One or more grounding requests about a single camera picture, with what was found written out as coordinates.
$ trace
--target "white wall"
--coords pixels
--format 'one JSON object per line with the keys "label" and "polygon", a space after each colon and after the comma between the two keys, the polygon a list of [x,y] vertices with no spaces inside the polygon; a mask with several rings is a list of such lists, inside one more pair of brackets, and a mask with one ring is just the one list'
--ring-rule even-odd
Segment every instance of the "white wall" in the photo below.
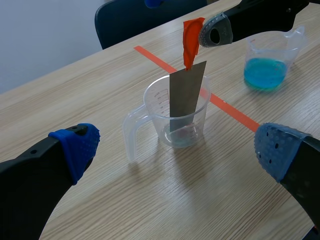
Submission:
{"label": "white wall", "polygon": [[105,0],[0,0],[0,93],[102,50]]}

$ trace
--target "blue liquid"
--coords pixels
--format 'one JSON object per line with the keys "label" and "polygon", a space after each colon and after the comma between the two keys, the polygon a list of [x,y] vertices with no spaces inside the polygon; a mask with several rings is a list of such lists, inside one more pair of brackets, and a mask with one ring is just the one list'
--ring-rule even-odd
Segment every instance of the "blue liquid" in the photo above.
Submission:
{"label": "blue liquid", "polygon": [[259,89],[273,89],[285,79],[287,66],[272,58],[252,58],[244,67],[244,79]]}

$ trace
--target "black chair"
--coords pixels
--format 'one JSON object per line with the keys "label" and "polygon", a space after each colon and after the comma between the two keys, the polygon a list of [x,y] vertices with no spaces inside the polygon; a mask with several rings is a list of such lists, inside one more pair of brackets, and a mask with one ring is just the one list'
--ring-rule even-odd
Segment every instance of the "black chair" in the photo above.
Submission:
{"label": "black chair", "polygon": [[95,29],[106,49],[206,5],[207,0],[168,0],[148,8],[144,0],[112,0],[96,11]]}

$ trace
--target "wood grain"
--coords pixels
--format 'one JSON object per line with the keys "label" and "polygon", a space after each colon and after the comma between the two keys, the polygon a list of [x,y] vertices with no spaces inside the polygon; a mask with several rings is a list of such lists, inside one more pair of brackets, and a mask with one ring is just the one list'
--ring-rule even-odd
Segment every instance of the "wood grain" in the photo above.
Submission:
{"label": "wood grain", "polygon": [[[205,137],[172,149],[152,124],[138,131],[138,160],[129,165],[125,115],[146,87],[166,73],[136,52],[141,45],[183,68],[183,21],[236,5],[222,0],[0,95],[0,161],[15,158],[50,131],[89,122],[100,129],[97,155],[52,213],[42,240],[301,240],[312,222],[259,165],[254,134],[210,104]],[[296,19],[308,45],[275,92],[243,80],[245,41],[201,48],[211,91],[250,118],[320,138],[320,6]]]}

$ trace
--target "measuring cup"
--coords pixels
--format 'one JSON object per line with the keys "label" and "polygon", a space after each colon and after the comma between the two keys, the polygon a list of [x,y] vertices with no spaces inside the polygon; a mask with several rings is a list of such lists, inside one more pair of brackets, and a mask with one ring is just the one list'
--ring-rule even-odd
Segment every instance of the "measuring cup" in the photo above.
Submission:
{"label": "measuring cup", "polygon": [[[195,144],[202,136],[210,91],[204,77],[195,112],[181,117],[170,117],[169,76],[154,81],[144,92],[143,105],[130,112],[122,125],[126,153],[130,161],[136,159],[136,132],[152,121],[160,140],[173,148]],[[171,131],[170,124],[179,126]]]}
{"label": "measuring cup", "polygon": [[305,38],[305,27],[288,32],[263,32],[248,37],[244,79],[259,89],[274,89],[285,79]]}

